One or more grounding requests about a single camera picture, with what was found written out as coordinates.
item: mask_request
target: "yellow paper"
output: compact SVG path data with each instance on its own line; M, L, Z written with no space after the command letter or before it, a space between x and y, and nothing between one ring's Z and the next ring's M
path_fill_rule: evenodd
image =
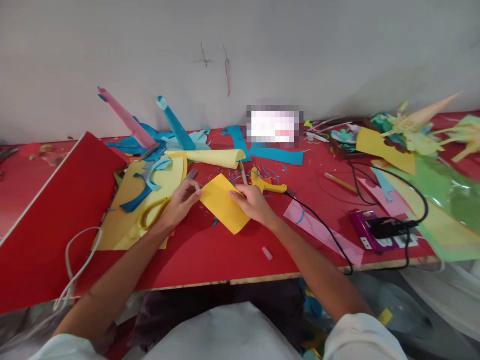
M411 153L401 153L393 146L385 145L385 138L376 131L362 127L356 139L356 149L383 158L406 173L416 174L415 156Z
M185 180L185 178L187 177L187 172L189 170L189 164L188 164L188 160L187 160L187 152L186 151L180 151L180 152L177 152L177 153L173 153L173 154L170 154L168 155L168 157L170 159L175 159L175 158L183 158L183 174L181 176L181 180Z
M395 187L398 193L410 205L413 212L422 216L425 211L424 203L420 196L403 181L396 177L384 173L386 179ZM428 201L428 216L421 224L431 233L431 235L442 246L462 246L479 244L480 236L469 230L466 226L460 224L442 209Z
M229 191L240 193L223 174L220 174L203 187L200 201L233 235L236 235L250 218L230 197Z
M101 238L98 251L110 250L128 250L147 232L139 228L139 218L141 213L150 204L172 196L175 189L182 182L184 173L184 157L180 156L172 159L172 163L162 171L152 173L154 184L161 186L157 191L153 191L146 199L131 213L126 213L120 205L128 203L135 199L144 190L145 181L141 177L134 177L135 173L143 174L145 161L136 161L130 164L123 178L118 193L113 200L111 209L101 228L103 236ZM153 209L146 219L150 224L155 217L156 210ZM160 249L165 249L167 242L162 244Z
M177 154L179 151L165 151L165 155ZM243 150L198 150L183 151L188 160L221 166L223 168L237 169L239 161L246 158Z

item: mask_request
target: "scissors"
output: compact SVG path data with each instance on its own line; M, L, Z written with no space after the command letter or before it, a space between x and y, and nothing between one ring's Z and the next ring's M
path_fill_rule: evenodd
M190 178L190 179L194 179L195 176L197 175L198 173L198 170L197 169L193 169L192 171L190 171L188 173L188 175L186 176L186 178ZM165 209L167 208L167 205L170 203L170 201L172 200L172 197L169 196L169 197L164 197L163 199L161 200L158 200L158 201L155 201L153 204L149 205L140 215L140 218L138 219L138 226L140 227L140 229L142 230L149 230L153 224L155 224L158 219L160 219L160 217L162 216L162 214L164 213ZM153 208L157 207L157 206L160 206L160 208L158 209L158 212L156 213L155 217L153 218L152 222L150 224L146 224L147 222L147 218L149 217L149 214L150 212L153 210Z

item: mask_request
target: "white cloth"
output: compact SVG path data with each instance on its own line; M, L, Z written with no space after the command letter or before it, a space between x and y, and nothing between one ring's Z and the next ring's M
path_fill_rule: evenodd
M100 360L92 344L72 335L52 338L30 360ZM287 339L250 302L220 306L183 322L143 360L301 359ZM345 315L325 345L325 360L402 359L397 339L375 318Z

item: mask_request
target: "scissor handle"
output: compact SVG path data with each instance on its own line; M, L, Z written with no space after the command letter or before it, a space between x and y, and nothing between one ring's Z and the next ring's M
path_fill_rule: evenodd
M153 204L149 205L140 215L140 218L138 219L138 226L142 230L149 230L153 224L157 222L157 220L162 216L163 212L165 211L165 208L169 204L171 197L164 197L161 200L155 201ZM146 225L147 218L150 214L150 212L153 210L153 208L157 207L160 205L160 208L158 209L158 212L155 215L155 218L153 221L149 224Z

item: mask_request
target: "red board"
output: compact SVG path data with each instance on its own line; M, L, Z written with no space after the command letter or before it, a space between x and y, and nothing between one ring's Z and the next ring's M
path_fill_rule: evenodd
M125 160L89 132L78 141L0 247L0 314L60 296L69 283L67 243L80 231L99 226L115 190L113 173L123 166ZM35 176L33 171L24 174L25 180ZM28 185L23 181L10 190L19 193ZM95 236L92 230L72 245L74 272L88 257Z

